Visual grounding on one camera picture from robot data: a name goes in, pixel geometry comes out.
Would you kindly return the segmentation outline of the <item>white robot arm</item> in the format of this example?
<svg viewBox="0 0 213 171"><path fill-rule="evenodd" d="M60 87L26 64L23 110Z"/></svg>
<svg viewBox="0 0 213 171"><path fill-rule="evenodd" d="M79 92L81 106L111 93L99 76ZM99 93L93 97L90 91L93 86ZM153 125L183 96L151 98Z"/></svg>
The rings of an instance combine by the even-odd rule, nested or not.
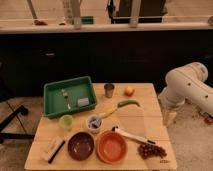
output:
<svg viewBox="0 0 213 171"><path fill-rule="evenodd" d="M200 62L189 63L166 74L166 87L158 95L165 126L174 121L185 100L197 105L205 116L204 122L213 125L213 88L205 84L207 78L208 70Z"/></svg>

